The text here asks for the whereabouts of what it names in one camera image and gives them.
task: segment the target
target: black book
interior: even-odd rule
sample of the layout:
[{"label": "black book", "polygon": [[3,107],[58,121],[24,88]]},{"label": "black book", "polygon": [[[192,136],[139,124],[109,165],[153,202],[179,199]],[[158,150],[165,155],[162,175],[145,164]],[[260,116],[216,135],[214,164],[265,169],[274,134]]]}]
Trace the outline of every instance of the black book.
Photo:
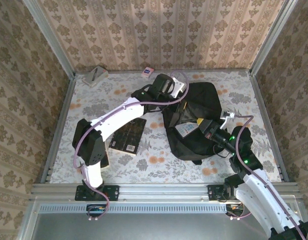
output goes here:
[{"label": "black book", "polygon": [[136,118],[114,132],[109,144],[111,149],[136,155],[146,120]]}]

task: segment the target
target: small box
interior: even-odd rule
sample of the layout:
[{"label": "small box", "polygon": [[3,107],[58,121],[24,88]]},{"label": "small box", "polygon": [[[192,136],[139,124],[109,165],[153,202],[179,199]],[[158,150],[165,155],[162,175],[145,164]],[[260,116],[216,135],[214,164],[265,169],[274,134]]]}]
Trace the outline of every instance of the small box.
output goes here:
[{"label": "small box", "polygon": [[103,69],[101,66],[97,66],[83,78],[83,82],[87,84],[89,87],[93,88],[101,80],[107,77],[108,77],[107,70]]},{"label": "small box", "polygon": [[146,67],[146,68],[143,70],[143,72],[142,72],[142,77],[143,77],[143,78],[146,78],[146,79],[149,78],[150,74],[152,74],[153,71],[154,71],[153,68]]}]

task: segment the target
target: tabletop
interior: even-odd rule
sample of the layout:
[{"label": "tabletop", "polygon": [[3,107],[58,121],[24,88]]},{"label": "tabletop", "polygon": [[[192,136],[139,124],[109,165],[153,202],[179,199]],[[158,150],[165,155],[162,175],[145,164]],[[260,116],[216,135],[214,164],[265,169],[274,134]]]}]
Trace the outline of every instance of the tabletop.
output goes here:
[{"label": "tabletop", "polygon": [[[94,88],[82,82],[83,75],[76,75],[75,91],[71,100],[65,127],[50,183],[81,183],[82,175],[73,167],[72,140],[77,122],[98,118],[123,103],[130,94],[154,81],[162,71],[155,71],[149,79],[141,73],[111,73]],[[222,109],[239,115],[254,115],[248,125],[253,138],[252,150],[263,164],[272,182],[280,182],[280,176],[259,111],[247,71],[191,71],[186,72],[191,83],[211,82],[215,85]],[[184,81],[182,75],[175,75]],[[234,174],[229,157],[217,155],[204,159],[202,165],[176,158],[170,150],[163,116],[160,112],[148,113],[145,129],[136,156],[109,149],[109,167],[102,169],[102,177],[111,184],[147,183],[222,183]],[[247,119],[232,119],[227,124],[231,132]]]}]

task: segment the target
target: pink object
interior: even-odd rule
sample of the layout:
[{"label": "pink object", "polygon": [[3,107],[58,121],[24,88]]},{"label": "pink object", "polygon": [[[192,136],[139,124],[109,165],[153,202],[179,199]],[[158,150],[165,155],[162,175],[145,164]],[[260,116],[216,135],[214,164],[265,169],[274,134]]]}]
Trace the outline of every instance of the pink object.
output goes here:
[{"label": "pink object", "polygon": [[150,68],[150,67],[146,67],[143,72],[142,72],[142,77],[143,78],[149,78],[150,74],[152,74],[154,71],[153,68]]}]

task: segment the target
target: patterned wallpaper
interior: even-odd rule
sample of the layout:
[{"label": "patterned wallpaper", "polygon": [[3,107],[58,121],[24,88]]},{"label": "patterned wallpaper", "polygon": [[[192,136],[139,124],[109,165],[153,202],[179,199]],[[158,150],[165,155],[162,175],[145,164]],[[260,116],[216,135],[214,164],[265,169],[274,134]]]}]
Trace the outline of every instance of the patterned wallpaper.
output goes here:
[{"label": "patterned wallpaper", "polygon": [[0,0],[0,240],[16,239],[69,79],[18,0]]},{"label": "patterned wallpaper", "polygon": [[298,1],[257,80],[287,172],[308,209],[308,0]]},{"label": "patterned wallpaper", "polygon": [[283,0],[38,0],[75,71],[248,69]]}]

